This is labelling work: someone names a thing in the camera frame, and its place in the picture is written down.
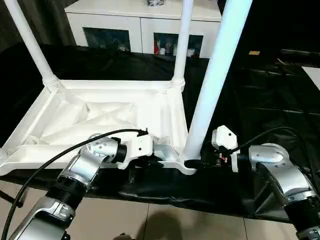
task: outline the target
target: black cloth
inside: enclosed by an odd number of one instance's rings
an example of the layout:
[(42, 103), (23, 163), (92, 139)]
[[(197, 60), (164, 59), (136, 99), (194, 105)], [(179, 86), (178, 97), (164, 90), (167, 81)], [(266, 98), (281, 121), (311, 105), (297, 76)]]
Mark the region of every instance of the black cloth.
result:
[[(86, 47), (43, 46), (54, 73), (60, 79), (168, 81), (174, 70), (174, 58), (150, 54), (109, 52)], [(226, 125), (244, 143), (260, 132), (277, 126), (290, 126), (301, 133), (312, 161), (319, 169), (320, 92), (299, 66), (266, 64), (248, 56), (233, 64), (223, 86), (205, 139), (202, 152), (210, 151), (212, 130)], [(9, 83), (10, 101), (3, 143), (42, 89), (41, 76), (23, 45), (0, 55), (2, 75)], [(182, 94), (187, 126), (205, 75), (207, 59), (188, 58), (185, 88)], [(286, 131), (273, 132), (254, 144), (272, 142), (285, 147), (292, 159), (308, 167), (299, 142)], [(33, 169), (14, 170), (0, 179), (23, 184)], [(32, 186), (47, 189), (60, 170), (47, 169)], [(259, 174), (238, 174), (228, 169), (203, 169), (192, 176), (176, 169), (103, 169), (89, 197), (121, 199), (220, 213), (246, 218), (287, 222), (286, 213), (270, 193)]]

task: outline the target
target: glass cabinet door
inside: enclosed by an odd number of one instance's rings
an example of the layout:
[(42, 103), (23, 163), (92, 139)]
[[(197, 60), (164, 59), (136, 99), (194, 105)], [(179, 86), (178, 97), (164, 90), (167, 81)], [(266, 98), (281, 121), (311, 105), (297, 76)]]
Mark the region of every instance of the glass cabinet door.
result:
[(139, 17), (67, 13), (79, 46), (142, 53)]
[[(179, 34), (155, 32), (153, 38), (154, 54), (158, 55), (177, 55)], [(202, 47), (202, 35), (190, 35), (187, 57), (199, 58)]]
[[(187, 56), (210, 58), (220, 22), (191, 21)], [(180, 20), (141, 18), (142, 52), (172, 55), (177, 53)]]

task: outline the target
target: floor tile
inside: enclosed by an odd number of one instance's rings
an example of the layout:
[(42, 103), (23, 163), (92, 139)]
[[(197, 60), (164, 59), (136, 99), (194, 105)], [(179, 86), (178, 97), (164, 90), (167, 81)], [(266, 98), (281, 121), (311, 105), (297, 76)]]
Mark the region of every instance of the floor tile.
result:
[(297, 240), (296, 230), (292, 224), (244, 219), (248, 240)]
[[(11, 196), (16, 196), (20, 187), (16, 184), (0, 181), (0, 189)], [(45, 194), (45, 191), (29, 188), (24, 206), (17, 208), (14, 214), (9, 236), (39, 198)], [(10, 207), (10, 203), (0, 199), (1, 233)], [(72, 240), (112, 240), (122, 233), (130, 235), (132, 238), (139, 235), (137, 240), (142, 240), (148, 207), (147, 203), (84, 198), (76, 210), (76, 216), (67, 232)]]
[(144, 240), (245, 240), (241, 217), (150, 204)]
[(85, 198), (67, 231), (72, 240), (112, 240), (126, 233), (143, 239), (148, 204), (131, 201)]

